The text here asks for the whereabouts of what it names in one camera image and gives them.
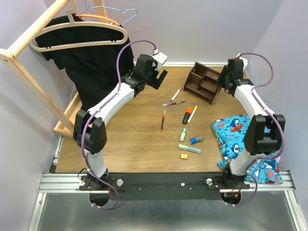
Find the yellow capped white marker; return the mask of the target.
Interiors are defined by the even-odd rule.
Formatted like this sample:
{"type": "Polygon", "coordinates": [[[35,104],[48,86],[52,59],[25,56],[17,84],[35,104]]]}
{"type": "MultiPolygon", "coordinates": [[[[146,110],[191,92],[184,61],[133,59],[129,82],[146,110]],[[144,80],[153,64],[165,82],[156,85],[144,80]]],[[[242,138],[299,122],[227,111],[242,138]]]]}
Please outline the yellow capped white marker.
{"type": "Polygon", "coordinates": [[[196,105],[196,106],[194,107],[194,109],[193,109],[193,111],[192,111],[192,113],[191,113],[191,115],[190,115],[190,117],[189,117],[187,123],[190,123],[190,122],[191,122],[192,117],[194,116],[194,114],[195,114],[197,108],[198,108],[198,106],[196,105]]]}

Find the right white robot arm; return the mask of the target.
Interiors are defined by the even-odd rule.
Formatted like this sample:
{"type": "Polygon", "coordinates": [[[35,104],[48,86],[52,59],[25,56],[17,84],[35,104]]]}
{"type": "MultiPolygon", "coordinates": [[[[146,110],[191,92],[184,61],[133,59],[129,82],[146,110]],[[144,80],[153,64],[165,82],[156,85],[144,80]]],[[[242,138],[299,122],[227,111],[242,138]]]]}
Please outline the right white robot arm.
{"type": "Polygon", "coordinates": [[[245,115],[215,121],[212,128],[217,136],[222,160],[222,185],[233,188],[240,181],[261,184],[282,184],[277,158],[282,151],[285,118],[272,112],[260,99],[251,80],[244,78],[242,58],[229,59],[217,84],[236,98],[245,115]]]}

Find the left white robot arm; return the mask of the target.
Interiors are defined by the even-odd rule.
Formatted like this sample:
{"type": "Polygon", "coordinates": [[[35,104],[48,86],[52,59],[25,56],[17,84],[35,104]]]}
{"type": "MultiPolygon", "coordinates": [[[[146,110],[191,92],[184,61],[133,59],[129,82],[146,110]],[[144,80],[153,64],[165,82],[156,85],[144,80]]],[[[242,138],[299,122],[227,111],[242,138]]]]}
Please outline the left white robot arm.
{"type": "Polygon", "coordinates": [[[162,52],[153,56],[141,54],[133,69],[121,77],[121,83],[111,93],[88,111],[77,112],[73,138],[83,152],[88,172],[92,175],[90,184],[94,189],[102,190],[107,183],[103,147],[107,142],[106,126],[109,120],[146,85],[156,90],[160,87],[167,71],[159,72],[166,61],[167,55],[162,52]]]}

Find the dark wooden desk organizer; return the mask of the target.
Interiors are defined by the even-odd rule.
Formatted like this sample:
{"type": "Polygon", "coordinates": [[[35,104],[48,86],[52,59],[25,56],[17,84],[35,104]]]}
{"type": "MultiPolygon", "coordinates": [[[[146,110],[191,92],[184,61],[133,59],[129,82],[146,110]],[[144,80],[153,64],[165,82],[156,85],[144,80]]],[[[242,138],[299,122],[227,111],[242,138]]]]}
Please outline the dark wooden desk organizer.
{"type": "Polygon", "coordinates": [[[208,104],[212,104],[215,96],[221,90],[221,87],[217,84],[219,76],[220,72],[195,62],[188,74],[183,90],[208,104]]]}

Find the orange black highlighter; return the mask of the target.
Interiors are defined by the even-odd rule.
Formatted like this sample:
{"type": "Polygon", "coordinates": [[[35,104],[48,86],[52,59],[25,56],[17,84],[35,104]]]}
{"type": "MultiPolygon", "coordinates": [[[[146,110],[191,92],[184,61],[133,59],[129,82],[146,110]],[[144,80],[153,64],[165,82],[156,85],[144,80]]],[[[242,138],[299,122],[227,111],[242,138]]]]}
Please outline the orange black highlighter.
{"type": "Polygon", "coordinates": [[[189,118],[190,118],[190,116],[191,116],[192,111],[193,111],[193,109],[190,108],[190,107],[188,107],[188,108],[186,109],[184,118],[183,118],[183,120],[182,120],[182,124],[186,125],[186,124],[188,123],[188,120],[189,120],[189,118]]]}

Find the mint green highlighter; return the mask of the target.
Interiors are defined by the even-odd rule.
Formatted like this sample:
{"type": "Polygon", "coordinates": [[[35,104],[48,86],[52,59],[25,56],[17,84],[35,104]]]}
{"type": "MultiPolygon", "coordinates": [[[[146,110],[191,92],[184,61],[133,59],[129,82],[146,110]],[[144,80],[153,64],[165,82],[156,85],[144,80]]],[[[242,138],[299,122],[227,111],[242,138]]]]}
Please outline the mint green highlighter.
{"type": "Polygon", "coordinates": [[[196,153],[196,154],[201,154],[202,153],[201,149],[193,148],[193,147],[186,146],[186,145],[183,145],[183,144],[179,144],[178,148],[181,149],[181,150],[192,152],[192,153],[196,153]]]}

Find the pink capped white marker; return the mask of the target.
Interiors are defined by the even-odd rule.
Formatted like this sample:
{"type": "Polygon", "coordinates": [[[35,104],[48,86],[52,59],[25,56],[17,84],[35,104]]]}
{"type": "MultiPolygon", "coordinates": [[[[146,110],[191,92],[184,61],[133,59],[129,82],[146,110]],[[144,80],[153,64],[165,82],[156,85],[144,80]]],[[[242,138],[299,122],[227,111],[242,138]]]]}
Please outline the pink capped white marker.
{"type": "Polygon", "coordinates": [[[175,100],[175,98],[179,95],[179,93],[181,92],[183,87],[180,87],[176,93],[172,96],[172,98],[170,99],[171,102],[173,102],[175,100]]]}

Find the red clear pen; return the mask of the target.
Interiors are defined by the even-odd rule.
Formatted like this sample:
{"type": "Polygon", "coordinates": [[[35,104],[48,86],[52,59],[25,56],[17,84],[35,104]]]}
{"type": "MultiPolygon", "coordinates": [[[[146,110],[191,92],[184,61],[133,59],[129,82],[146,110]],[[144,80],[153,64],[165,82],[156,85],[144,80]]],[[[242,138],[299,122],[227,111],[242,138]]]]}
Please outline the red clear pen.
{"type": "Polygon", "coordinates": [[[162,114],[162,122],[161,122],[161,129],[160,131],[163,132],[164,131],[164,122],[165,122],[165,117],[166,117],[166,109],[163,110],[163,114],[162,114]]]}

